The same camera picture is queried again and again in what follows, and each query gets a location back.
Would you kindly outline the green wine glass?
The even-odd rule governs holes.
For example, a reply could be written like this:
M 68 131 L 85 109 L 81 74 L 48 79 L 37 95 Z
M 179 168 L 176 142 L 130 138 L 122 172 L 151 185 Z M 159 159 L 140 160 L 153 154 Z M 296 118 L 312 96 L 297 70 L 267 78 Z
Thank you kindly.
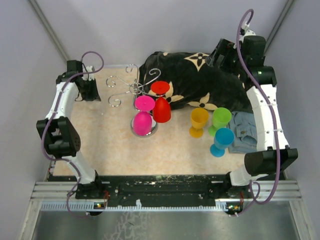
M 215 137 L 217 130 L 228 125 L 232 118 L 232 113 L 224 107 L 218 107 L 212 114 L 212 125 L 208 128 L 208 133 Z

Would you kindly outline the orange wine glass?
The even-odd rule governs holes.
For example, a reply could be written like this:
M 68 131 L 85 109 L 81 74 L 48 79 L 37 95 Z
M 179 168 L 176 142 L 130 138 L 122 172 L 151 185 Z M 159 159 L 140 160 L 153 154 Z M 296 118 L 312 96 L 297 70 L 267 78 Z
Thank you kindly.
M 193 138 L 200 138 L 204 134 L 204 127 L 209 119 L 209 113 L 204 108 L 194 108 L 190 114 L 191 127 L 189 134 Z

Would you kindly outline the pink wine glass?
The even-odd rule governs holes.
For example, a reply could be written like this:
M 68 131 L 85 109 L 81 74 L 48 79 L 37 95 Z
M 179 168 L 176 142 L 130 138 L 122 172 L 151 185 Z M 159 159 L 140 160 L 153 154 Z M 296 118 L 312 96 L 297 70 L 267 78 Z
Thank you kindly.
M 148 96 L 142 95 L 136 98 L 134 106 L 138 113 L 133 118 L 132 130 L 140 137 L 149 136 L 156 130 L 157 124 L 151 115 L 155 107 L 155 100 Z

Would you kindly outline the red wine glass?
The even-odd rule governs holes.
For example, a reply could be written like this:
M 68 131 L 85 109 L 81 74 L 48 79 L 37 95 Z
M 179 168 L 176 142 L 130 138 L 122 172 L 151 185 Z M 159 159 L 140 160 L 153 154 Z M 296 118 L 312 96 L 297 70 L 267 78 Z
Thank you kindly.
M 156 81 L 151 85 L 151 90 L 159 95 L 152 110 L 153 119 L 157 123 L 166 123 L 171 119 L 171 107 L 162 95 L 170 90 L 170 85 L 165 81 Z

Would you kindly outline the blue wine glass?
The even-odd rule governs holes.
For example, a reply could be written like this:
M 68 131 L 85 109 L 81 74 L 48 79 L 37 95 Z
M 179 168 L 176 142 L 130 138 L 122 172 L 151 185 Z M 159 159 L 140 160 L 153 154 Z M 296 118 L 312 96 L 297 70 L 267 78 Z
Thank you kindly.
M 234 140 L 235 135 L 229 128 L 218 129 L 215 133 L 213 144 L 210 146 L 210 153 L 216 158 L 222 157 Z

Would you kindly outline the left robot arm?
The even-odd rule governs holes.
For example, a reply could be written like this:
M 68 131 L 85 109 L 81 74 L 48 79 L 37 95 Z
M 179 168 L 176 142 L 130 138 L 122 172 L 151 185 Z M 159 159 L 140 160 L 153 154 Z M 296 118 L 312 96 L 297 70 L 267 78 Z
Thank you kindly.
M 56 94 L 45 119 L 38 120 L 36 129 L 41 138 L 44 156 L 50 161 L 63 161 L 73 171 L 79 184 L 87 185 L 86 192 L 97 199 L 104 186 L 98 183 L 98 174 L 81 153 L 81 138 L 70 117 L 77 97 L 83 101 L 101 101 L 94 67 L 85 67 L 82 61 L 67 61 L 67 70 L 56 79 Z

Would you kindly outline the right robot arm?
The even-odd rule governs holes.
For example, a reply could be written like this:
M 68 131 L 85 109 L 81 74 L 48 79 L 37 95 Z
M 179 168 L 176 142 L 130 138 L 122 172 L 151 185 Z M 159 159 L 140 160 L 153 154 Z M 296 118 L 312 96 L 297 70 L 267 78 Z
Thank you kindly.
M 210 67 L 239 76 L 257 131 L 256 151 L 245 154 L 243 165 L 227 174 L 223 192 L 229 198 L 235 198 L 241 186 L 250 181 L 283 172 L 298 158 L 298 150 L 290 147 L 281 125 L 276 74 L 273 67 L 265 65 L 265 47 L 262 36 L 243 37 L 240 50 L 235 43 L 222 38 L 206 59 Z

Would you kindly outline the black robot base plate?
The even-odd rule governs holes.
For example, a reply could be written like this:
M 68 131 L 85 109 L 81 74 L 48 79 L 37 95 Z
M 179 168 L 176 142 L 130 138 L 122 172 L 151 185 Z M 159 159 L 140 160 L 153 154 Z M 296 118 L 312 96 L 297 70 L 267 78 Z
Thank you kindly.
M 102 199 L 109 207 L 214 207 L 219 199 L 249 198 L 247 186 L 232 186 L 228 174 L 98 176 L 79 184 L 78 200 Z

